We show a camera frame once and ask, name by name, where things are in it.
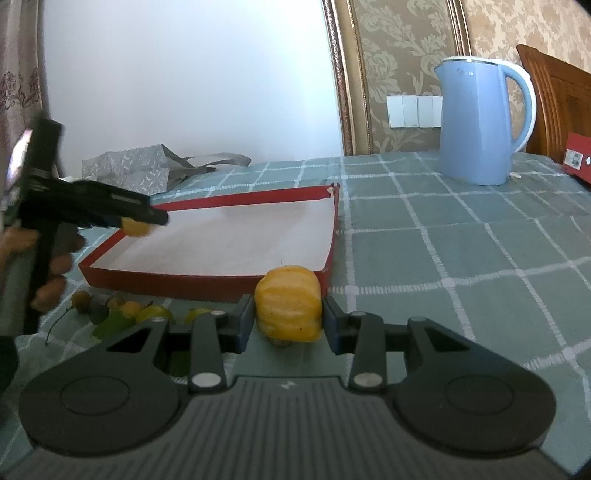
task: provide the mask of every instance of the silver screw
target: silver screw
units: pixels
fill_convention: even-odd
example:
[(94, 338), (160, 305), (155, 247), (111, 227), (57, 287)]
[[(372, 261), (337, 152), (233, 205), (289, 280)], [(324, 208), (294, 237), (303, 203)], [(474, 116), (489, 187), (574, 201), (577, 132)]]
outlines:
[(191, 379), (193, 385), (201, 388), (215, 387), (216, 385), (219, 385), (221, 381), (222, 377), (213, 372), (203, 372), (201, 374), (193, 375), (193, 378)]
[(364, 372), (353, 377), (355, 385), (363, 388), (375, 388), (382, 383), (382, 376), (373, 372)]

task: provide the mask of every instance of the blue kettle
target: blue kettle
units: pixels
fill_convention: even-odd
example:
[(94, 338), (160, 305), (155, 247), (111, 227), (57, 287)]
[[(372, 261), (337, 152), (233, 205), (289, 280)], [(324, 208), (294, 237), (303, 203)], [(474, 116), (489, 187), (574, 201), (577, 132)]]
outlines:
[[(529, 74), (505, 60), (449, 57), (436, 68), (441, 82), (441, 172), (476, 185), (500, 185), (511, 172), (511, 155), (534, 129), (536, 103)], [(513, 140), (507, 77), (525, 100), (525, 122)]]

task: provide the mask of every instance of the light switch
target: light switch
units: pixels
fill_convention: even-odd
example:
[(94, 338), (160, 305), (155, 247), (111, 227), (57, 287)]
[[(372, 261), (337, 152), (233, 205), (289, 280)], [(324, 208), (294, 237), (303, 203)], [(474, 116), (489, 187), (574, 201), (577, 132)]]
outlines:
[(443, 97), (433, 97), (433, 126), (441, 127), (441, 107), (443, 106)]
[(404, 111), (404, 126), (407, 128), (418, 127), (418, 106), (416, 95), (404, 95), (402, 97), (402, 110)]
[(390, 128), (403, 128), (404, 113), (402, 111), (402, 96), (388, 95), (386, 97), (386, 105), (388, 107), (388, 122)]
[(418, 100), (418, 126), (420, 128), (433, 128), (433, 97), (421, 95)]

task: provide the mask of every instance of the barcode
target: barcode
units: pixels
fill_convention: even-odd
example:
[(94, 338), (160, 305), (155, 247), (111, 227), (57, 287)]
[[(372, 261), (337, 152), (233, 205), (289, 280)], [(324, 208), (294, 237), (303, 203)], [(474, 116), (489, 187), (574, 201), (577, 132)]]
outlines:
[(567, 150), (564, 156), (564, 163), (575, 170), (581, 169), (581, 163), (583, 162), (583, 154), (576, 152), (575, 150)]

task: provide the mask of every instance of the green checkered tablecloth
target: green checkered tablecloth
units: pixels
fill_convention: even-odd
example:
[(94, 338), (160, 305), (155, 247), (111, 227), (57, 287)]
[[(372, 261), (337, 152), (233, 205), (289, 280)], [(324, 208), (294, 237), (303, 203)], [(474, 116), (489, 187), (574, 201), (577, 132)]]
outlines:
[[(521, 177), (494, 188), (443, 177), (437, 162), (436, 153), (391, 153), (257, 164), (194, 177), (155, 202), (340, 183), (336, 301), (389, 323), (430, 317), (535, 371), (558, 401), (543, 448), (575, 470), (591, 455), (591, 196), (543, 157), (516, 155)], [(78, 260), (111, 232), (84, 231), (88, 246)], [(78, 288), (88, 286), (76, 268), (41, 331), (17, 339), (21, 367), (0, 402), (0, 469), (31, 448), (17, 417), (19, 392), (33, 376), (95, 344), (93, 326), (72, 311), (44, 346), (48, 327)], [(178, 319), (200, 304), (230, 307), (154, 301)], [(345, 377), (350, 360), (332, 355), (325, 339), (277, 349), (254, 330), (247, 351), (228, 355), (225, 367), (229, 377)], [(390, 381), (404, 376), (400, 354), (388, 354), (388, 369)]]

